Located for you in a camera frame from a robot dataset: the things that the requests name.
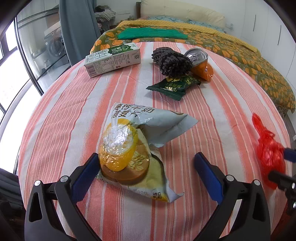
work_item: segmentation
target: floral bedspread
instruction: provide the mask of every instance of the floral bedspread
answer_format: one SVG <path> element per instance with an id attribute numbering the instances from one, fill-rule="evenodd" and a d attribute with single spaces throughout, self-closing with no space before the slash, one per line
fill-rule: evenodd
<path id="1" fill-rule="evenodd" d="M 260 53 L 255 53 L 245 46 L 223 38 L 221 33 L 219 35 L 210 34 L 180 27 L 150 26 L 152 28 L 177 29 L 181 33 L 188 35 L 188 39 L 140 38 L 118 40 L 117 35 L 126 28 L 131 27 L 147 27 L 147 25 L 129 24 L 106 31 L 98 38 L 90 52 L 94 53 L 123 43 L 156 41 L 179 42 L 206 48 L 224 56 L 251 76 L 269 95 L 281 114 L 285 114 L 288 110 L 294 112 L 295 96 L 290 85 L 269 62 L 261 57 Z"/>

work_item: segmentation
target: striped tablecloth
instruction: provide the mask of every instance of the striped tablecloth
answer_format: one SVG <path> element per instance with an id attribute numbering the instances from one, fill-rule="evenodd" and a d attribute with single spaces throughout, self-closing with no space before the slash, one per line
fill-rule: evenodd
<path id="1" fill-rule="evenodd" d="M 183 197 L 173 203 L 158 202 L 94 180 L 78 207 L 104 241 L 190 241 L 216 208 L 193 168 L 195 153 L 202 151 L 212 164 L 238 181 L 261 180 L 254 151 L 258 134 L 252 125 L 252 113 L 262 118 L 284 147 L 290 146 L 288 133 L 261 87 L 234 64 L 210 51 L 212 80 L 188 89 L 181 101 L 146 90 L 164 78 L 151 59 L 154 49 L 167 46 L 185 53 L 194 46 L 170 42 L 137 45 L 141 64 L 90 79 L 81 61 L 42 96 L 20 148 L 19 179 L 24 204 L 28 203 L 35 180 L 55 182 L 97 152 L 102 128 L 115 102 L 184 112 L 199 122 L 160 149 L 170 187 L 176 193 L 185 192 Z M 291 175 L 291 171 L 292 165 L 286 163 L 286 173 Z M 273 230 L 286 199 L 284 192 L 263 187 Z M 238 206 L 223 235 L 229 232 L 237 211 Z M 71 234 L 58 204 L 57 212 L 66 232 Z"/>

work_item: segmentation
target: wardrobe handle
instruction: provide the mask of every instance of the wardrobe handle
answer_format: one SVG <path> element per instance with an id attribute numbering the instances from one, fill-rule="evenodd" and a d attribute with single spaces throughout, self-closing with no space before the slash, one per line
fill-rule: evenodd
<path id="1" fill-rule="evenodd" d="M 254 29 L 255 29 L 255 23 L 256 23 L 256 14 L 255 14 L 255 21 L 254 21 L 254 28 L 253 28 L 253 32 L 254 32 Z"/>
<path id="2" fill-rule="evenodd" d="M 279 29 L 279 39 L 281 38 L 281 28 Z"/>

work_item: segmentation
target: green candy package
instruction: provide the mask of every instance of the green candy package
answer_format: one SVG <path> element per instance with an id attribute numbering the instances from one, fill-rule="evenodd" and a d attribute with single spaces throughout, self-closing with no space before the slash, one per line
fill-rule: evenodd
<path id="1" fill-rule="evenodd" d="M 155 85 L 148 86 L 146 89 L 151 91 L 158 91 L 169 96 L 174 100 L 181 100 L 182 96 L 186 94 L 186 89 L 191 85 L 200 85 L 200 80 L 190 75 L 182 77 L 166 77 Z"/>

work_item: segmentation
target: white wardrobe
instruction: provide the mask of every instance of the white wardrobe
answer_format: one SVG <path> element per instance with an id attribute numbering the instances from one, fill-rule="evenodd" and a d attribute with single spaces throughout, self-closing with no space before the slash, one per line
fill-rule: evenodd
<path id="1" fill-rule="evenodd" d="M 256 47 L 296 88 L 296 44 L 283 21 L 263 0 L 246 0 L 241 39 Z"/>

